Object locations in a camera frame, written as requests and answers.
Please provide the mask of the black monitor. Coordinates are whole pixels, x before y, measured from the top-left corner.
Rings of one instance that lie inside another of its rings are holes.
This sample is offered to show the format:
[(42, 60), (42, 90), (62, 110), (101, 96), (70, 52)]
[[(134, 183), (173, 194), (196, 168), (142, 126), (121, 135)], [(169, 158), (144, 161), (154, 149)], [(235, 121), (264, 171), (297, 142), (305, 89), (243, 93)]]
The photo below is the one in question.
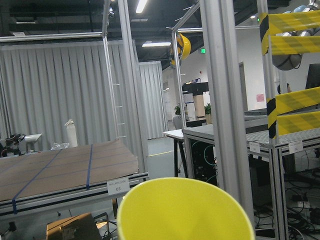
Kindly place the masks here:
[(309, 65), (305, 89), (320, 86), (320, 64), (312, 63)]

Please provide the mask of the yellow black hazard tape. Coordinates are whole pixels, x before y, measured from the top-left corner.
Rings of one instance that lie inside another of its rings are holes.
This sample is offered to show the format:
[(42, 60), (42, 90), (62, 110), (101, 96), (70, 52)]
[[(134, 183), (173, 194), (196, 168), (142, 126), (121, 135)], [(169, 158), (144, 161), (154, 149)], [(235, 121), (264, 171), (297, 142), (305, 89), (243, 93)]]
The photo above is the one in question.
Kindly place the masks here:
[(259, 18), (262, 54), (272, 57), (273, 83), (269, 84), (266, 99), (269, 137), (293, 134), (319, 128), (320, 87), (306, 89), (310, 64), (320, 63), (320, 52), (302, 55), (299, 67), (280, 70), (273, 64), (270, 34), (270, 15), (263, 13)]

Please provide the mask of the neighbouring brown covered table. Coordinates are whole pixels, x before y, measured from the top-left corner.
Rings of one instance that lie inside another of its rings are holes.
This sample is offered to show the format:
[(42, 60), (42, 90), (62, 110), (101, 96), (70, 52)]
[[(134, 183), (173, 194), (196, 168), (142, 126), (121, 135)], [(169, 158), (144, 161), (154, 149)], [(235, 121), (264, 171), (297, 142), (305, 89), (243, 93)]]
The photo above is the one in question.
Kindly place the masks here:
[(110, 181), (128, 178), (132, 187), (148, 176), (120, 140), (3, 157), (0, 218), (112, 198)]

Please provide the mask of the grey curtain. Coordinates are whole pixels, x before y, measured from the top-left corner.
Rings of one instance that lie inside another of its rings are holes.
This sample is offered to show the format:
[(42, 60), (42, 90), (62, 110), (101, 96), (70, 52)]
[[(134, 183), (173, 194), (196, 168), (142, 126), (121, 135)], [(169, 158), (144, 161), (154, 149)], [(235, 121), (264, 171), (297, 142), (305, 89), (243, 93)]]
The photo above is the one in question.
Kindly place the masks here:
[(119, 137), (133, 152), (167, 128), (158, 61), (136, 65), (129, 81), (124, 45), (111, 41), (7, 45), (0, 48), (0, 135), (41, 134), (39, 150), (68, 140), (79, 145)]

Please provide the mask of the yellow hard hat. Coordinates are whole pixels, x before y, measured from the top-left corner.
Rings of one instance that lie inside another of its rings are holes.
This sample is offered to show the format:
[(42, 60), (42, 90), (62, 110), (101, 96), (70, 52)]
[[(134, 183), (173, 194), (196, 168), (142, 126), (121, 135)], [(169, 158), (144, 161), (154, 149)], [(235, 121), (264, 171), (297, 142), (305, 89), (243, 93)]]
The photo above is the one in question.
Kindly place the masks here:
[[(190, 40), (181, 33), (176, 34), (176, 41), (177, 41), (179, 65), (181, 65), (182, 60), (186, 59), (190, 55), (192, 45)], [(170, 48), (169, 62), (170, 62), (170, 67), (175, 69), (176, 62), (175, 62), (173, 47)]]

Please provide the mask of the aluminium frame post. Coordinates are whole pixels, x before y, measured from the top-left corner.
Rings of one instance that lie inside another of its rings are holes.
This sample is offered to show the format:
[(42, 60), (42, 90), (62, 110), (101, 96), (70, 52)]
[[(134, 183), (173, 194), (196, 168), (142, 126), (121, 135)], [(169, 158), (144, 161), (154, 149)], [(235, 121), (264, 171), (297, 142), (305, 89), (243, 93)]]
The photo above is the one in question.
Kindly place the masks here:
[(202, 0), (200, 13), (208, 51), (218, 183), (242, 205), (254, 224), (233, 2)]

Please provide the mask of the yellow plastic cup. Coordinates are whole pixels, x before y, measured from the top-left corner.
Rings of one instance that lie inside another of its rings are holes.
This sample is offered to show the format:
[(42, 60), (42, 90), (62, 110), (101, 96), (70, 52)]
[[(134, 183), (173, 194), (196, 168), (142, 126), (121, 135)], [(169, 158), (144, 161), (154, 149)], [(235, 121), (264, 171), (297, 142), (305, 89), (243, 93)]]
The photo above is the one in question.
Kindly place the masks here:
[(132, 188), (117, 213), (120, 240), (253, 240), (242, 206), (224, 190), (166, 177)]

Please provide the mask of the aluminium slatted workbench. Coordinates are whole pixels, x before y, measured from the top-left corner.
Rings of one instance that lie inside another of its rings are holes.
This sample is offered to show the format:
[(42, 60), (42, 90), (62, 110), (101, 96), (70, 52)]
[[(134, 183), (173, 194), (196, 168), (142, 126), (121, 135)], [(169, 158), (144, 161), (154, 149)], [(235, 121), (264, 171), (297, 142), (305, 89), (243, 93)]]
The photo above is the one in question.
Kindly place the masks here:
[(184, 129), (189, 177), (238, 192), (259, 240), (319, 239), (319, 129), (270, 142), (262, 111), (245, 126), (239, 148), (220, 148), (212, 124)]

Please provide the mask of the white bottle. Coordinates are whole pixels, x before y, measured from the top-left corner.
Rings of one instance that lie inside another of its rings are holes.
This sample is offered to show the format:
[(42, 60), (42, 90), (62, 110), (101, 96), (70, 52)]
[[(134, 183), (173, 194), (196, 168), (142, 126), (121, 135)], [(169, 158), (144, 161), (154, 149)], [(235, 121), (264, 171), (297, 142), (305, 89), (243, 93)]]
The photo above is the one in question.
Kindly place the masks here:
[(66, 127), (66, 133), (68, 138), (68, 143), (71, 148), (78, 146), (78, 140), (77, 140), (77, 132), (76, 132), (76, 126), (72, 119), (69, 119), (64, 126)]

